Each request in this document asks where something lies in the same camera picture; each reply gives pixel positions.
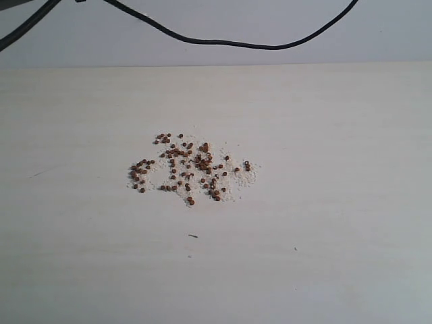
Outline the brown pellets and crumbs pile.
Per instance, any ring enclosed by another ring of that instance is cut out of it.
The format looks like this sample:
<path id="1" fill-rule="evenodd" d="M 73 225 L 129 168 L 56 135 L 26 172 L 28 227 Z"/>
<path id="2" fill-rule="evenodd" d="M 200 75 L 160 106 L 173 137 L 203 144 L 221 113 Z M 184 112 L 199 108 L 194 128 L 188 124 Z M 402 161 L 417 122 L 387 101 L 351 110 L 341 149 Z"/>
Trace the brown pellets and crumbs pile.
<path id="1" fill-rule="evenodd" d="M 221 203 L 240 198 L 243 188 L 257 180 L 259 165 L 237 160 L 233 153 L 211 142 L 183 133 L 161 132 L 151 142 L 158 149 L 154 158 L 143 158 L 128 168 L 127 187 L 141 194 L 171 192 L 188 207 L 198 196 Z"/>

